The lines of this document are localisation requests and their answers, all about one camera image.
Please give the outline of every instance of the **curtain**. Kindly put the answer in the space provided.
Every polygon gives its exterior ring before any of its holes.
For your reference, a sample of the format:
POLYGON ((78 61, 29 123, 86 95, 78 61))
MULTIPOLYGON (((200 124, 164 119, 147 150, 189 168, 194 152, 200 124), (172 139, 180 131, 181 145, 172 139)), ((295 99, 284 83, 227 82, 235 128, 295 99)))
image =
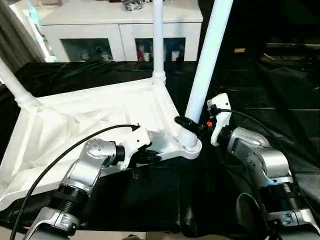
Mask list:
POLYGON ((0 0, 0 58, 13 73, 26 63, 44 62, 36 42, 6 0, 0 0))

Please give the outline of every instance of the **table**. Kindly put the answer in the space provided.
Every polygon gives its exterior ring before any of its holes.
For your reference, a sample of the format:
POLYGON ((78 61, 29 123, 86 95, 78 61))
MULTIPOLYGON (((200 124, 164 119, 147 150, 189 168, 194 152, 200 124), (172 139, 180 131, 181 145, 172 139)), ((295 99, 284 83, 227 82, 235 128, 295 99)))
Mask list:
MULTIPOLYGON (((193 62, 165 66, 166 87, 180 114, 186 109, 195 66, 193 62)), ((290 153, 289 161, 306 196, 311 203, 320 202, 319 83, 302 71, 282 66, 268 65, 264 69, 248 64, 231 69, 218 63, 208 97, 227 92, 233 109, 250 113, 270 126, 290 153)), ((115 84, 123 79, 134 81, 151 75, 149 63, 135 62, 32 63, 17 73, 21 83, 36 97, 115 84)), ((0 129, 0 154, 3 155, 19 108, 4 86, 0 87, 0 102, 0 113, 6 116, 1 119, 0 129)), ((207 117, 204 110, 201 121, 207 117)), ((233 116, 231 122, 265 134, 259 126, 239 116, 233 116)), ((221 234, 233 239, 250 239, 248 236, 262 234, 259 218, 254 217, 253 221, 251 217, 258 213, 249 211, 250 202, 243 206, 247 210, 245 219, 239 219, 235 214, 239 193, 252 192, 246 169, 229 154, 213 148, 209 136, 204 136, 202 143, 203 150, 195 160, 171 159, 101 178, 92 202, 83 211, 81 228, 170 231, 182 232, 189 237, 221 234)), ((51 194, 32 197, 22 221, 25 226, 32 223, 51 194)), ((2 225, 10 227, 20 204, 21 199, 0 212, 2 225)), ((313 206, 315 209, 320 207, 319 204, 313 206)))

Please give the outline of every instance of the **white plastic housing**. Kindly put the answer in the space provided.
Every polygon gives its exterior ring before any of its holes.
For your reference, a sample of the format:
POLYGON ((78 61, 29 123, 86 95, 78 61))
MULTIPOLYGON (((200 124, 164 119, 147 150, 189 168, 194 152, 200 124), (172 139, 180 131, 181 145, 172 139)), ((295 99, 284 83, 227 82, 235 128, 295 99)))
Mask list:
MULTIPOLYGON (((207 101, 207 106, 211 107, 215 105, 218 109, 231 109, 231 105, 229 102, 228 95, 226 93, 221 93, 214 98, 207 101)), ((231 117, 231 112, 220 112, 216 117, 216 123, 214 126, 214 130, 211 136, 211 144, 215 147, 219 146, 217 142, 218 136, 223 127, 229 125, 231 117)))

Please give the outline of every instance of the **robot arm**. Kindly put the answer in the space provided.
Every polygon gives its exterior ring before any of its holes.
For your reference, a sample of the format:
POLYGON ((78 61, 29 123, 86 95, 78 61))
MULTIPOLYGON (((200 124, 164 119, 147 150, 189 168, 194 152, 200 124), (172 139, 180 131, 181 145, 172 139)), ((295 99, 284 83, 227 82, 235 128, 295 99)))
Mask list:
MULTIPOLYGON (((211 108, 231 109, 226 93, 209 100, 207 105, 209 112, 211 108)), ((260 207, 264 209, 268 226, 279 233, 275 239, 319 240, 320 229, 297 188, 285 155, 272 148, 259 133, 242 127, 230 128, 230 116, 230 112, 215 116, 211 144, 227 146, 227 151, 247 166, 258 189, 263 204, 260 207)))
POLYGON ((151 144, 147 131, 140 127, 116 145, 101 139, 88 140, 47 207, 41 209, 23 240, 68 240, 80 224, 80 215, 91 196, 102 169, 125 170, 139 149, 151 144))

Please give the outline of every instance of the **black cable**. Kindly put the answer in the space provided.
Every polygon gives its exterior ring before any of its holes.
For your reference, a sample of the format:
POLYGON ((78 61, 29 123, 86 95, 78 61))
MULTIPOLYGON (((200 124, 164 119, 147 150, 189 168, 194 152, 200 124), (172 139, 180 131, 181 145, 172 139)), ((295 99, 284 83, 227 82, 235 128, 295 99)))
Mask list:
MULTIPOLYGON (((258 124, 263 130, 265 130, 269 137, 272 138, 272 140, 278 145, 278 147, 280 148, 280 151, 283 153, 283 155, 285 156, 285 158, 287 159, 288 162, 288 166, 291 172, 291 176, 299 190, 299 192, 301 191, 301 188, 299 186, 296 174, 294 173, 294 171, 292 170, 290 161, 289 161, 289 155, 287 153, 287 151, 285 150, 285 148, 283 147, 282 143, 277 139, 277 137, 275 136, 275 134, 267 127, 265 126, 261 121, 259 121, 258 119, 256 119, 253 116, 250 116, 247 113, 241 112, 241 111, 237 111, 237 110, 232 110, 232 109, 222 109, 222 108, 214 108, 213 111, 215 112, 226 112, 226 113, 233 113, 233 114, 237 114, 237 115, 241 115, 243 117, 246 117, 248 119, 250 119, 251 121, 253 121, 254 123, 258 124)), ((313 212, 313 216, 318 220, 318 222, 320 222, 320 219, 317 217, 317 213, 314 210, 314 208, 311 206, 311 204, 309 203, 309 201, 307 200, 306 196, 304 194, 302 194, 302 197, 304 198, 305 202, 307 203, 307 205, 309 206, 310 210, 313 212)))
POLYGON ((137 125, 131 125, 131 124, 121 124, 121 125, 115 125, 115 126, 110 126, 110 127, 106 127, 104 129, 101 129, 85 138, 83 138, 82 140, 78 141, 77 143, 75 143, 74 145, 72 145, 71 147, 69 147, 67 150, 65 150, 60 156, 58 156, 52 163, 50 163, 46 169, 38 176, 38 178, 34 181, 34 183, 32 184, 32 186, 30 187, 30 189, 28 190, 27 194, 25 195, 25 198, 23 200, 23 203, 21 205, 21 208, 19 210, 18 216, 16 217, 14 226, 12 228, 12 232, 10 235, 10 239, 9 240, 15 240, 16 238, 16 234, 19 228, 19 224, 20 224, 20 220, 22 217, 22 214, 24 213, 24 210, 26 208, 27 202, 29 197, 31 196, 31 194, 33 193, 33 191, 35 190, 36 186, 38 185, 38 183, 41 181, 41 179, 46 175, 47 172, 49 172, 49 170, 57 163, 59 162, 65 155, 67 155, 70 151, 72 151, 73 149, 75 149, 76 147, 78 147, 80 144, 83 144, 85 141, 93 138, 94 136, 97 136, 101 133, 104 133, 106 131, 112 130, 112 129, 117 129, 117 128, 132 128, 132 130, 136 130, 137 128, 139 128, 139 126, 137 125))

